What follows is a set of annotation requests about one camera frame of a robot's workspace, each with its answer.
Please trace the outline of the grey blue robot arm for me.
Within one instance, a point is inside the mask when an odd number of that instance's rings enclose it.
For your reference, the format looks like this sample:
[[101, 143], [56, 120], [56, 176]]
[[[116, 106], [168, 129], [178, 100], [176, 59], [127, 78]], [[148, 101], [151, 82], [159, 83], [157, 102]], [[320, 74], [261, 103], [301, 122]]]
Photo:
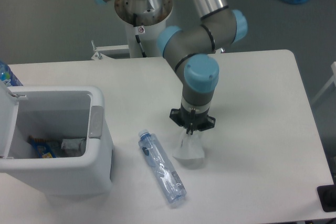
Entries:
[[162, 56], [183, 85], [181, 106], [170, 118], [188, 134], [215, 126], [209, 107], [219, 80], [219, 66], [211, 54], [241, 40], [247, 34], [247, 20], [226, 0], [193, 0], [201, 23], [184, 31], [167, 26], [173, 0], [114, 1], [114, 9], [124, 22], [130, 57]]

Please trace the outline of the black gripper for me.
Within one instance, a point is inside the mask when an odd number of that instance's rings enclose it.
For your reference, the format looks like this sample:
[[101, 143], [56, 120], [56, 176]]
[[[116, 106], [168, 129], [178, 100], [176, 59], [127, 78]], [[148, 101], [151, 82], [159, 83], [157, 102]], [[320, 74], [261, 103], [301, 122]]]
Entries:
[[189, 134], [195, 131], [207, 131], [215, 127], [216, 119], [208, 115], [208, 110], [203, 113], [189, 112], [184, 108], [171, 109], [170, 119], [178, 126], [186, 129]]

